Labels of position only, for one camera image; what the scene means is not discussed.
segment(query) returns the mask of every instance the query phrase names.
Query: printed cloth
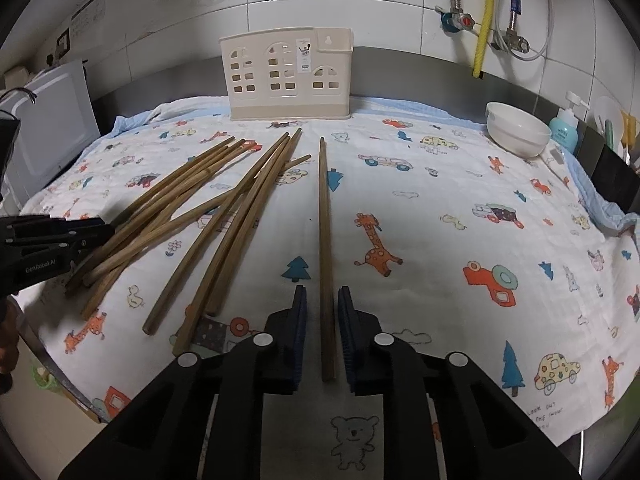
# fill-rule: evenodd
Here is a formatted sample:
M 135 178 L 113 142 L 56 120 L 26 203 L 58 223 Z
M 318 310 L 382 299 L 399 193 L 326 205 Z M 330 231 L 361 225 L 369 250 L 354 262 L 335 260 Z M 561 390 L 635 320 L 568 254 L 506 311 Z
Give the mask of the printed cloth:
M 302 383 L 293 397 L 265 399 L 263 478 L 334 478 L 338 470 L 382 477 L 382 400 L 353 397 L 342 367 L 337 381 L 320 379 L 320 137 L 334 283 L 349 285 L 356 308 L 418 352 L 466 352 L 555 444 L 605 415 L 640 365 L 632 232 L 596 228 L 554 143 L 522 160 L 483 125 L 436 108 L 354 99 L 351 109 L 345 121 L 235 122 L 220 98 L 220 115 L 200 110 L 99 139 L 25 212 L 108 220 L 225 136 L 267 147 L 302 128 L 294 156 L 311 153 L 311 160 L 279 178 L 224 309 L 200 321 L 192 347 L 203 356 L 229 351 L 263 329 L 271 312 L 288 308 L 297 284 L 306 286 Z M 176 215 L 234 186 L 259 155 L 231 164 Z M 66 277 L 20 293 L 47 351 L 105 418 L 171 362 L 185 308 L 231 218 L 158 332 L 147 336 L 142 324 L 211 213 L 133 263 L 88 323 L 78 317 L 87 295 L 65 298 Z M 355 441 L 346 437 L 353 430 Z

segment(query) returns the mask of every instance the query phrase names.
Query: duck print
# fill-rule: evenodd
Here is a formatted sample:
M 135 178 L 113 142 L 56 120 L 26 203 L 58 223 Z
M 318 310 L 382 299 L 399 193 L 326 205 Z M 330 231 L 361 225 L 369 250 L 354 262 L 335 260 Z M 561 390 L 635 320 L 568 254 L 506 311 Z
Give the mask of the duck print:
M 127 303 L 131 308 L 138 308 L 139 306 L 145 305 L 145 300 L 138 296 L 140 289 L 137 285 L 131 285 L 129 287 L 129 295 L 127 296 Z

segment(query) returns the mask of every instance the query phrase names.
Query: dish rack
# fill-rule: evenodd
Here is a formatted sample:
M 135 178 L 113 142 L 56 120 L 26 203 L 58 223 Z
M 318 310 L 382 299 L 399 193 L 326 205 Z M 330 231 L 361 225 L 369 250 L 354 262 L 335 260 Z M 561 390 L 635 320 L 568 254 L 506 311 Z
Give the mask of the dish rack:
M 220 46 L 232 119 L 350 116 L 350 28 L 276 28 L 221 38 Z

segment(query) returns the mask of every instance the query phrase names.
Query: teddy bear print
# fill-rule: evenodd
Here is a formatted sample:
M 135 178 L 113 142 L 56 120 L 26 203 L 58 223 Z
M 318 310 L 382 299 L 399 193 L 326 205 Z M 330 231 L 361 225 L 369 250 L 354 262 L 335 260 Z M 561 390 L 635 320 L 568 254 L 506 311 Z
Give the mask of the teddy bear print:
M 339 442 L 338 446 L 331 450 L 331 456 L 340 457 L 338 469 L 346 471 L 353 464 L 357 471 L 363 471 L 365 453 L 376 449 L 370 442 L 375 436 L 376 424 L 379 421 L 375 415 L 369 418 L 334 416 L 331 419 L 331 425 L 336 430 L 335 437 Z

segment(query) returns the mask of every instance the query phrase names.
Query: blue tree print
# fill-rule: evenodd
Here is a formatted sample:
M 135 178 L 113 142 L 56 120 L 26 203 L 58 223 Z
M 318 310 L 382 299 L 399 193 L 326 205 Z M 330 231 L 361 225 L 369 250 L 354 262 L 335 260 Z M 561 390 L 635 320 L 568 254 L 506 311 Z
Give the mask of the blue tree print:
M 287 267 L 289 267 L 289 269 L 281 274 L 283 278 L 289 278 L 293 283 L 296 283 L 298 280 L 311 279 L 311 276 L 309 276 L 308 272 L 306 272 L 305 270 L 308 265 L 301 256 L 297 256 L 296 258 L 291 260 L 287 264 Z
M 502 360 L 504 361 L 504 371 L 502 372 L 502 387 L 507 390 L 511 388 L 511 397 L 518 396 L 518 388 L 524 388 L 524 382 L 522 382 L 522 374 L 518 369 L 516 363 L 516 354 L 508 341 L 505 341 L 504 355 Z

